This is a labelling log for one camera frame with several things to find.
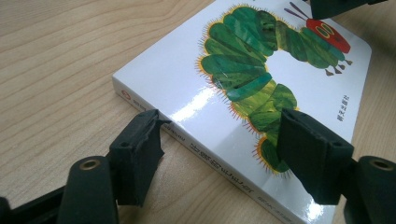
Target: red caterpillar head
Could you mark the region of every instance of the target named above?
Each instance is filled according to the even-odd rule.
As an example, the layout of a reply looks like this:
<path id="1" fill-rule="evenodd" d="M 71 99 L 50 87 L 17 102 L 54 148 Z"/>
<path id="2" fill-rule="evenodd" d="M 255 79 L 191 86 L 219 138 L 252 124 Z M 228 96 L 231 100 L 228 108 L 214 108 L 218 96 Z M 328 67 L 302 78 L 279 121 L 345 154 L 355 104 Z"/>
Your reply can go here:
<path id="1" fill-rule="evenodd" d="M 294 7 L 294 9 L 299 11 L 301 14 L 305 15 L 292 2 L 290 2 L 290 5 L 292 7 Z M 289 12 L 290 14 L 292 14 L 294 16 L 297 16 L 297 17 L 299 17 L 299 18 L 304 20 L 304 18 L 302 18 L 301 16 L 297 15 L 296 13 L 290 11 L 289 9 L 285 8 L 285 10 L 287 12 Z M 316 21 L 316 20 L 308 18 L 308 16 L 306 16 L 306 17 L 307 17 L 306 27 L 308 29 L 310 29 L 316 35 L 320 36 L 322 39 L 324 39 L 329 44 L 333 45 L 335 48 L 341 50 L 344 53 L 349 53 L 349 51 L 350 51 L 349 44 L 347 43 L 347 41 L 334 28 L 332 28 L 326 22 Z"/>

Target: table surface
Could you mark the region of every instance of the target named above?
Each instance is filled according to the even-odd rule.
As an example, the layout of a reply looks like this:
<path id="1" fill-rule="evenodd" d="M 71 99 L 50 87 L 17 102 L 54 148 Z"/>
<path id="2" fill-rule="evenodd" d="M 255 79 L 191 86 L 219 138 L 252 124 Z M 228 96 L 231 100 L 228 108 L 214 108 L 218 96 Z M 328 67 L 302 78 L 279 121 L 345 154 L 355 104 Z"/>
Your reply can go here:
<path id="1" fill-rule="evenodd" d="M 0 0 L 0 195 L 14 208 L 63 186 L 75 161 L 106 155 L 137 113 L 113 73 L 211 2 Z M 373 50 L 355 159 L 396 161 L 394 11 L 388 1 L 334 18 Z M 280 223 L 164 132 L 162 144 L 144 208 L 123 206 L 120 223 Z"/>

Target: wood grain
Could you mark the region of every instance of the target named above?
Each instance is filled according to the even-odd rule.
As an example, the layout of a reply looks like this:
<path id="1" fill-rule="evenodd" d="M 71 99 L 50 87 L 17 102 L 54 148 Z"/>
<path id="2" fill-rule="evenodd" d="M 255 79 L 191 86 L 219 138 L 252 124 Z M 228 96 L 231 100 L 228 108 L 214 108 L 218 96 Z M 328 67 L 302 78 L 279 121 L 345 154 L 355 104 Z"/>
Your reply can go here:
<path id="1" fill-rule="evenodd" d="M 106 155 L 137 113 L 112 74 L 211 2 L 0 0 L 0 195 L 27 203 L 64 185 L 75 161 Z M 373 50 L 355 159 L 396 161 L 395 10 L 388 1 L 334 18 Z M 121 223 L 280 223 L 167 133 L 162 143 L 145 207 L 122 207 Z"/>

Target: book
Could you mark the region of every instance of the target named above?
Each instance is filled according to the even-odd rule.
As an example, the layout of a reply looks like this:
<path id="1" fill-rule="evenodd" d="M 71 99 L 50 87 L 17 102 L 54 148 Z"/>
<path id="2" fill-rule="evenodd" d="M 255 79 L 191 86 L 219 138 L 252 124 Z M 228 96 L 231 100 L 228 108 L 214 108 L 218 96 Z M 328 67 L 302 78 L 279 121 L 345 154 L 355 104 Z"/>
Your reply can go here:
<path id="1" fill-rule="evenodd" d="M 331 223 L 277 158 L 279 111 L 297 109 L 348 142 L 371 49 L 294 0 L 218 0 L 113 76 L 115 91 L 284 223 Z"/>

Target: book spine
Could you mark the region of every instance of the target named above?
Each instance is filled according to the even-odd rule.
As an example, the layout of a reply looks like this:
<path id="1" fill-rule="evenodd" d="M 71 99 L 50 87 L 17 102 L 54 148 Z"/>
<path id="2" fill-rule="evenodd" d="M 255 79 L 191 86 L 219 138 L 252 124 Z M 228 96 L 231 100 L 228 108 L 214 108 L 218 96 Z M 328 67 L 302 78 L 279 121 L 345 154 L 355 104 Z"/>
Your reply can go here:
<path id="1" fill-rule="evenodd" d="M 116 93 L 125 99 L 128 103 L 133 105 L 139 111 L 146 111 L 154 109 L 155 107 L 141 98 L 134 91 L 124 86 L 118 80 L 113 78 L 113 85 Z M 169 119 L 161 113 L 161 119 Z M 186 134 L 185 131 L 180 129 L 174 122 L 170 124 L 164 124 L 163 129 L 176 138 L 183 146 L 188 148 L 201 160 L 210 165 L 213 169 L 218 171 L 221 175 L 226 177 L 230 182 L 244 191 L 249 197 L 257 202 L 262 207 L 266 208 L 274 216 L 279 218 L 283 223 L 305 223 L 299 217 L 294 215 L 291 211 L 285 208 L 283 205 L 275 201 L 271 196 L 266 194 L 262 189 L 245 179 L 242 175 L 235 171 L 235 169 L 224 162 L 221 158 L 218 158 L 214 153 L 211 153 L 206 147 L 199 144 L 193 137 Z"/>

